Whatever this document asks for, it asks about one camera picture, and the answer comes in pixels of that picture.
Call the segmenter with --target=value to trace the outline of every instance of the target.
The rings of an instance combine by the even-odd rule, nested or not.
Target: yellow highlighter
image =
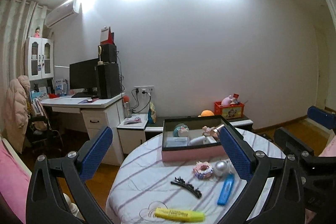
[[[173,209],[164,209],[156,208],[154,215],[156,217],[176,220],[176,221],[185,221],[185,222],[203,222],[204,213],[195,212],[195,211],[182,211],[182,210],[173,210]]]

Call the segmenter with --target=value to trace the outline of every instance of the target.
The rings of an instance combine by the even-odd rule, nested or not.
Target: red box
[[[222,102],[215,102],[215,115],[222,115],[225,119],[242,118],[244,112],[244,104],[221,106]]]

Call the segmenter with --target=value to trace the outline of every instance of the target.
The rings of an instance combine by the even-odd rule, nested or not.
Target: orange toy
[[[213,112],[211,110],[203,110],[201,115],[199,117],[206,117],[206,116],[214,116]]]

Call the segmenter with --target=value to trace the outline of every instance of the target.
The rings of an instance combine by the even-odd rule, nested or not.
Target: white curtain
[[[25,40],[33,37],[43,23],[46,6],[26,0],[0,0],[0,130],[3,130],[3,103],[9,82],[24,74]]]

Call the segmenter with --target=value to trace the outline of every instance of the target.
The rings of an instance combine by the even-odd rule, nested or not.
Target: black hair clip
[[[180,186],[180,187],[183,187],[183,188],[187,189],[189,192],[191,192],[198,199],[200,199],[202,197],[202,193],[198,188],[194,189],[193,185],[191,185],[190,183],[185,183],[184,179],[182,179],[181,177],[179,177],[179,178],[175,177],[175,180],[171,181],[170,184],[174,184],[174,185],[177,185],[177,186]]]

